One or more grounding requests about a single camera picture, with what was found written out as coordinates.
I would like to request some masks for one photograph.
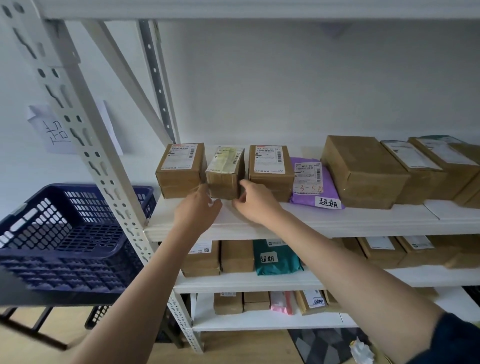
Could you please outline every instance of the right hand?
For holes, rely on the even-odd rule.
[[[232,200],[232,206],[248,220],[265,225],[283,211],[272,192],[263,184],[249,180],[241,180],[240,184],[245,188],[245,192],[240,198]]]

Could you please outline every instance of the plastic basket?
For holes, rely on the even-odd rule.
[[[92,312],[90,312],[90,315],[88,316],[88,319],[85,321],[85,328],[87,330],[93,329],[97,323],[100,321],[100,319],[105,316],[107,313],[108,309],[110,306],[95,306],[92,309]],[[168,325],[170,326],[170,329],[174,335],[179,335],[180,334],[180,326],[175,322],[173,319],[172,315],[169,315],[167,317],[168,320]],[[168,337],[168,335],[164,331],[159,331],[155,342],[161,342],[161,343],[171,343],[172,340]]]
[[[145,215],[153,188],[134,186]],[[99,189],[51,184],[0,221],[0,266],[29,289],[121,293],[143,268]]]

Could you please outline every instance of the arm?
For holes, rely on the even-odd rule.
[[[222,207],[220,200],[209,207],[206,192],[203,184],[179,204],[167,238],[79,346],[73,364],[147,362],[180,266]]]
[[[402,364],[430,347],[443,310],[409,285],[328,238],[282,209],[263,185],[243,180],[234,207],[285,241],[335,296],[355,322]]]

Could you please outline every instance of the pink package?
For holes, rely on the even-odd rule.
[[[287,315],[293,315],[291,291],[270,292],[270,309]]]
[[[328,169],[318,159],[291,157],[295,181],[290,202],[328,209],[343,209]]]

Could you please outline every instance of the purple plastic mailer bag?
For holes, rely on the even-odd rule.
[[[343,209],[332,176],[318,159],[290,158],[295,172],[290,202],[328,209]]]

